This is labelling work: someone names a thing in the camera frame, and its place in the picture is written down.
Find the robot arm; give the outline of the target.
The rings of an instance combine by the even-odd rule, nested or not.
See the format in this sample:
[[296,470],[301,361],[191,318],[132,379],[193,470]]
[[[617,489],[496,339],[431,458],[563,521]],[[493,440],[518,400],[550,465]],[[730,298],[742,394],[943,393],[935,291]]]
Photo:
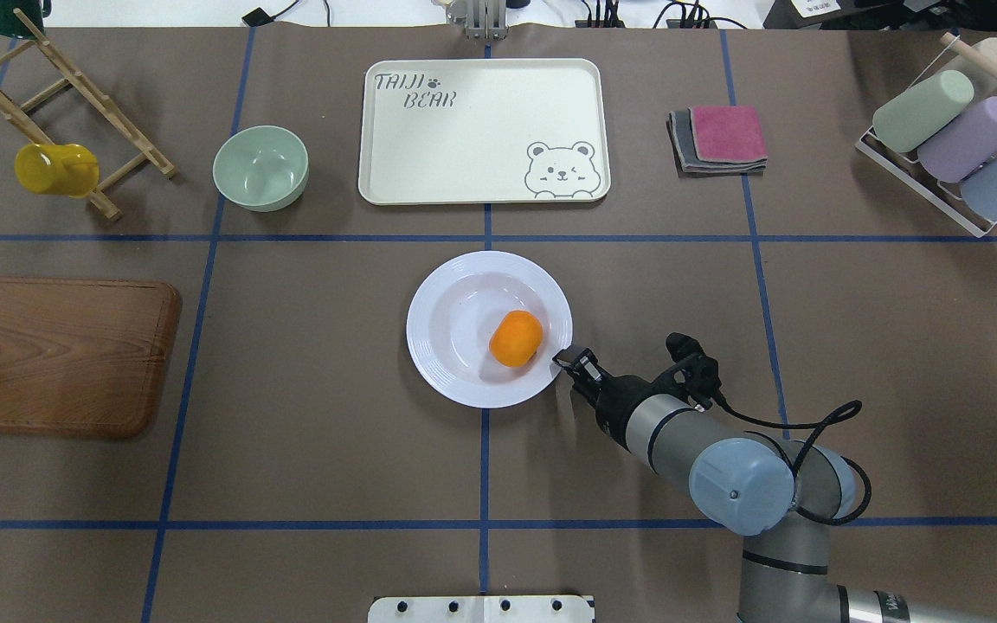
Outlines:
[[592,350],[572,344],[554,363],[594,408],[599,429],[679,486],[708,519],[743,537],[740,622],[985,622],[883,590],[828,580],[830,531],[871,501],[862,466],[818,445],[827,427],[852,418],[858,400],[808,423],[804,440],[768,435],[770,421],[735,431],[710,407],[728,409],[717,362],[696,340],[672,334],[672,366],[656,378],[610,375]]

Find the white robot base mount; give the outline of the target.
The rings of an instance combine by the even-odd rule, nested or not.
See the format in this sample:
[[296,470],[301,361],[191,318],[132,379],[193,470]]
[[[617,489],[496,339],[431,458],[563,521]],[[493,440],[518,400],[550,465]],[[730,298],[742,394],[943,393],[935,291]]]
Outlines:
[[593,598],[576,594],[387,596],[368,622],[595,622]]

